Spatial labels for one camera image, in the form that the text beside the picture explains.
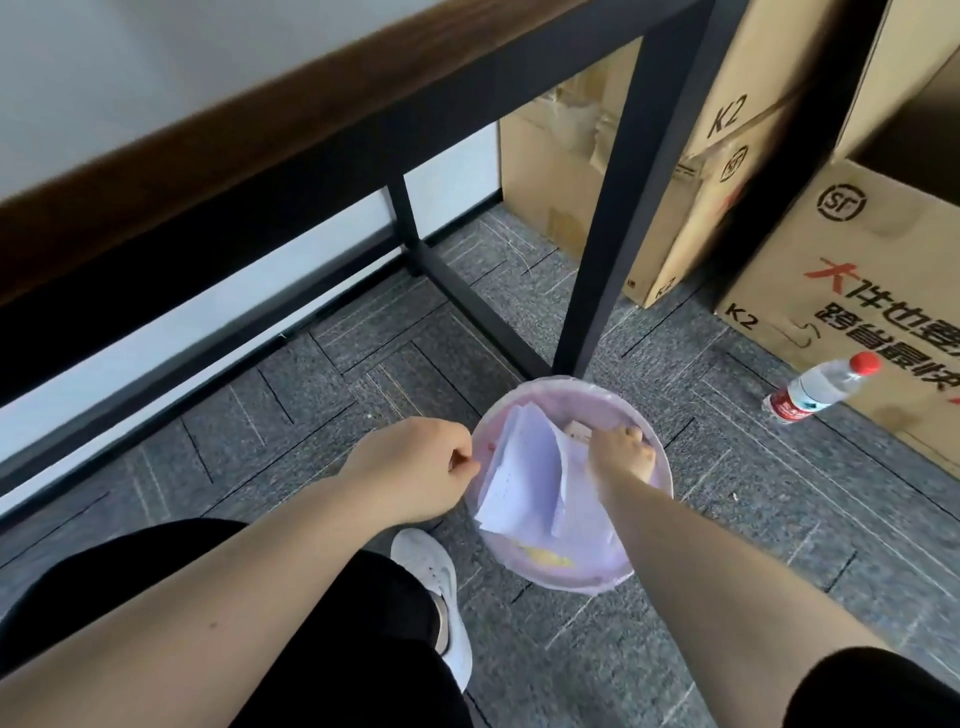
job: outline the shoe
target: shoe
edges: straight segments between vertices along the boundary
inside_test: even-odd
[[[417,580],[446,604],[449,637],[443,658],[453,673],[460,692],[467,689],[473,671],[473,651],[467,628],[457,609],[457,573],[443,546],[432,536],[416,528],[404,528],[394,536],[390,558],[410,571]]]

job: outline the water bottle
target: water bottle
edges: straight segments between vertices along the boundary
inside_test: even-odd
[[[790,425],[845,400],[860,388],[864,377],[879,371],[880,357],[873,352],[825,361],[767,395],[763,409],[775,422]]]

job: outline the gray carpet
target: gray carpet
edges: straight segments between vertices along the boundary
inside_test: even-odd
[[[502,207],[441,250],[549,360],[575,266]],[[759,403],[790,370],[711,314],[718,285],[701,271],[652,309],[621,299],[588,378],[653,423],[677,497],[960,688],[960,485],[844,406],[772,432]],[[396,274],[0,536],[0,613],[70,553],[171,519],[252,521],[336,473],[372,428],[414,414],[472,427],[518,382],[429,281]],[[548,592],[494,563],[462,509],[426,527],[458,569],[479,725],[712,725],[635,580]]]

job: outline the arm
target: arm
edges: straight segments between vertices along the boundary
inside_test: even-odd
[[[720,728],[782,725],[820,660],[885,646],[788,567],[646,485],[654,457],[638,431],[593,432],[601,499]]]
[[[440,420],[369,434],[340,474],[0,682],[0,725],[229,725],[363,544],[453,507],[470,455]]]

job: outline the white tabletop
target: white tabletop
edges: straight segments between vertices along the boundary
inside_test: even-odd
[[[8,0],[0,200],[441,0]]]

